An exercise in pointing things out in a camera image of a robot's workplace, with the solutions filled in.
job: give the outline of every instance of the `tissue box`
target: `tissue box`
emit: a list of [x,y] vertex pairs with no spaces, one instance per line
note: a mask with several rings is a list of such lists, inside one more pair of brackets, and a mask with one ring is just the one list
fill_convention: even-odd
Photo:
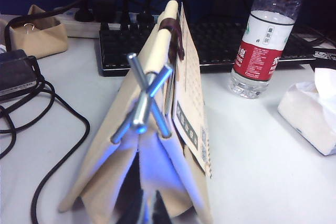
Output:
[[336,153],[336,70],[316,69],[314,82],[292,85],[278,111],[320,153]]

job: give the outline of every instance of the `beige fabric pouch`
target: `beige fabric pouch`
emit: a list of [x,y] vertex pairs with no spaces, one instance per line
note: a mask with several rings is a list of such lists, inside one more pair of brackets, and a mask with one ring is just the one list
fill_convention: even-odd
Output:
[[[45,11],[38,6],[32,5],[28,14],[43,12]],[[9,29],[12,50],[23,49],[26,55],[33,55],[39,59],[68,49],[65,26],[57,18],[47,17],[27,23],[14,24]]]

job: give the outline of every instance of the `canvas bag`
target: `canvas bag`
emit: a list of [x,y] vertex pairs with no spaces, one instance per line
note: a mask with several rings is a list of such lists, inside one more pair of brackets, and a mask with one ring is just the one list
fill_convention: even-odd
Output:
[[[177,8],[176,1],[169,1],[158,24],[165,18],[176,19]],[[167,62],[170,40],[171,33],[167,29],[159,30],[158,25],[153,28],[139,53],[145,72],[161,70]],[[154,118],[150,118],[146,133],[137,135],[128,130],[120,143],[113,144],[110,141],[139,93],[140,88],[130,70],[59,210],[69,210],[76,198],[81,197],[93,223],[108,223],[122,183],[139,152],[140,184],[149,204],[155,190],[159,190],[170,217],[180,215],[194,206],[204,224],[212,223],[205,174],[188,147],[179,140],[171,117],[167,118],[172,131],[169,138],[162,138],[158,134]],[[163,92],[155,96],[159,107],[163,106],[163,98]]]
[[[28,14],[45,12],[32,5]],[[26,55],[34,55],[37,59],[64,52],[68,49],[68,37],[64,24],[55,18],[47,17],[14,24],[9,29],[12,50],[23,49]]]

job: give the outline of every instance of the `red bottle label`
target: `red bottle label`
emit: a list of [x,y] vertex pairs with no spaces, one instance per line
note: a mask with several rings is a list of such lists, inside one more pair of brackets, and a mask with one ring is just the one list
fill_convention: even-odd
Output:
[[268,81],[275,71],[282,51],[241,42],[234,64],[235,71],[249,79]]

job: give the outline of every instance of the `paper card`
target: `paper card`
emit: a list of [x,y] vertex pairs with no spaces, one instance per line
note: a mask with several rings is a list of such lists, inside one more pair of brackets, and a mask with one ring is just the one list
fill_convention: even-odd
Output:
[[183,141],[190,148],[203,171],[209,175],[209,140],[204,113],[200,63],[183,6],[180,25],[185,56],[182,61],[179,57],[176,60],[172,118]]

